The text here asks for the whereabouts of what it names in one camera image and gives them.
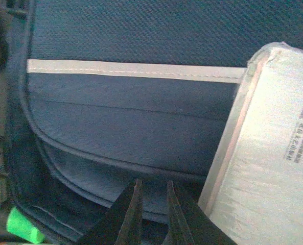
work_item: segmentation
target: white package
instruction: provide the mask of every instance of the white package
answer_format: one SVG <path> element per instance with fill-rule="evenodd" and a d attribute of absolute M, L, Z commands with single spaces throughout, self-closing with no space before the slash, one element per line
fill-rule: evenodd
<path fill-rule="evenodd" d="M 237 244 L 303 244 L 303 51 L 249 61 L 199 206 Z"/>

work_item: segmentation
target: bag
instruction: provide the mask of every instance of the bag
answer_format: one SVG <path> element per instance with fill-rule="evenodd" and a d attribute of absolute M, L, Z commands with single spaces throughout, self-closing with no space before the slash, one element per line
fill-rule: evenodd
<path fill-rule="evenodd" d="M 167 181 L 198 199 L 247 60 L 281 39 L 303 48 L 303 3 L 286 6 L 32 0 L 25 35 L 20 19 L 9 34 L 13 203 L 70 243 L 139 178 L 142 238 L 161 243 Z"/>

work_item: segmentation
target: textured fabric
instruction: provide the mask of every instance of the textured fabric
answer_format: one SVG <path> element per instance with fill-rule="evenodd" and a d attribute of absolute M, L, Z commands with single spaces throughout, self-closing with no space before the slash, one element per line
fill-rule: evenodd
<path fill-rule="evenodd" d="M 43 149 L 49 159 L 46 163 L 54 169 L 59 180 L 80 195 L 108 208 L 137 178 L 129 171 L 76 157 L 47 144 Z M 160 180 L 144 181 L 143 206 L 148 212 L 144 213 L 144 218 L 167 222 L 166 184 L 166 181 Z"/>
<path fill-rule="evenodd" d="M 72 149 L 203 176 L 225 127 L 205 118 L 39 100 L 31 109 L 42 132 Z"/>
<path fill-rule="evenodd" d="M 30 110 L 48 137 L 73 149 L 206 176 L 234 84 L 31 73 Z"/>
<path fill-rule="evenodd" d="M 303 48 L 303 1 L 37 0 L 30 58 L 245 67 L 274 41 Z"/>
<path fill-rule="evenodd" d="M 88 74 L 28 74 L 29 98 L 226 121 L 235 84 Z"/>
<path fill-rule="evenodd" d="M 71 191 L 48 170 L 23 114 L 18 98 L 19 60 L 23 21 L 14 19 L 8 36 L 10 59 L 6 67 L 9 84 L 4 155 L 10 189 L 16 206 L 48 235 L 54 244 L 76 241 L 108 210 Z M 161 243 L 167 225 L 143 221 L 142 244 Z"/>

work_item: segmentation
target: blue fabric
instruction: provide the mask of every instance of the blue fabric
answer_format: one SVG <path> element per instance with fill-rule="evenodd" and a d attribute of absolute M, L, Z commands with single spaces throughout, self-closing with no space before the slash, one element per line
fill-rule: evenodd
<path fill-rule="evenodd" d="M 206 176 L 235 87 L 174 79 L 31 73 L 27 92 L 34 123 L 48 137 L 69 146 L 69 152 L 78 149 Z"/>
<path fill-rule="evenodd" d="M 303 48 L 303 1 L 37 0 L 32 59 L 240 66 Z"/>
<path fill-rule="evenodd" d="M 6 171 L 9 173 L 13 201 L 21 212 L 53 243 L 67 244 L 66 238 L 78 240 L 108 209 L 59 182 L 41 158 L 36 137 L 22 112 L 18 95 L 24 25 L 24 21 L 13 19 L 8 35 L 10 59 L 5 71 L 9 85 L 4 144 Z M 167 233 L 167 225 L 164 224 L 144 221 L 143 227 L 146 243 L 162 241 Z"/>
<path fill-rule="evenodd" d="M 41 147 L 43 152 L 40 152 L 46 157 L 45 163 L 62 183 L 79 195 L 108 208 L 130 182 L 143 177 L 71 155 L 47 144 Z M 155 179 L 143 183 L 143 218 L 167 223 L 167 182 Z"/>

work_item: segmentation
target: black plastic piece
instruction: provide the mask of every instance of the black plastic piece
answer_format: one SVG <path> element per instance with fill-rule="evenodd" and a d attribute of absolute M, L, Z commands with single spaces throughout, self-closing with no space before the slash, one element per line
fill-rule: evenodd
<path fill-rule="evenodd" d="M 183 187 L 167 184 L 170 229 L 163 244 L 236 244 L 202 212 Z"/>
<path fill-rule="evenodd" d="M 142 230 L 142 181 L 129 184 L 106 215 L 77 245 L 140 245 Z"/>

